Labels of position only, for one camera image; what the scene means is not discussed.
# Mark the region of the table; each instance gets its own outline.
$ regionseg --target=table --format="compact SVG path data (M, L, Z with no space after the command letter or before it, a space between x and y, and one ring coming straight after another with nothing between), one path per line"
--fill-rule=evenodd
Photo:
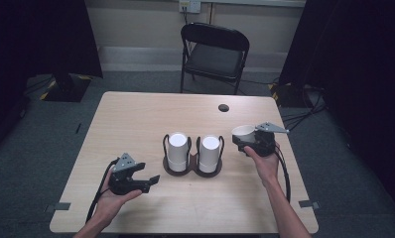
M229 106L228 112L218 110ZM275 101L270 97L196 95L170 93L106 92L91 126L60 202L69 210L57 210L51 222L56 233L77 232L108 164L127 152L145 170L134 179L161 175L149 193L127 202L107 233L132 234L263 234L277 233L268 195L253 161L237 151L231 130L240 125L269 121L283 126ZM225 139L222 170L214 178L194 172L173 177L163 168L163 139L183 132L197 152L198 136L216 135ZM308 195L286 134L277 134L291 180L291 205L309 232L318 231L311 207L301 208ZM279 180L285 190L282 170Z

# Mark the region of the electrical outlet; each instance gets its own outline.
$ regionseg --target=electrical outlet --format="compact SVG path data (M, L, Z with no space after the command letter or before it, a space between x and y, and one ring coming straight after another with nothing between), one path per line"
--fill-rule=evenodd
M200 13L200 1L179 1L179 12Z

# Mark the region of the chair backrest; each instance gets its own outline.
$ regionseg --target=chair backrest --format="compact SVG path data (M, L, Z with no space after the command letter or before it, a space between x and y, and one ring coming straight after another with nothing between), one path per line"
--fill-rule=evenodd
M250 43L239 31L206 23L189 23L182 27L182 40L234 51L248 52Z

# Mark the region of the forearm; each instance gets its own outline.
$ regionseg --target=forearm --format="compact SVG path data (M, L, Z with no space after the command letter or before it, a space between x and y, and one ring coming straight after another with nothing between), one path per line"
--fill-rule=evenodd
M104 219L100 219L97 216L92 216L91 219L82 227L82 229L80 229L73 237L97 237L99 233L101 233L101 231L109 224L110 222L105 221Z
M293 207L288 202L278 181L271 179L266 182L266 190L274 211L278 231L281 238L312 237Z

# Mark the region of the person's left hand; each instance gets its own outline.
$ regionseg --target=person's left hand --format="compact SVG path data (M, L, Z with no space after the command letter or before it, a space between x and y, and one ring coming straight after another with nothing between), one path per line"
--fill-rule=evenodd
M112 169L109 170L107 177L105 178L104 184L102 186L101 192L104 192L102 196L98 199L98 203L96 205L96 210L93 216L98 216L102 221L110 224L113 218L120 211L120 208L123 206L126 201L131 200L133 198L138 197L142 194L141 190L133 190L128 192L125 195L116 195L114 194L108 186L108 182L110 181Z

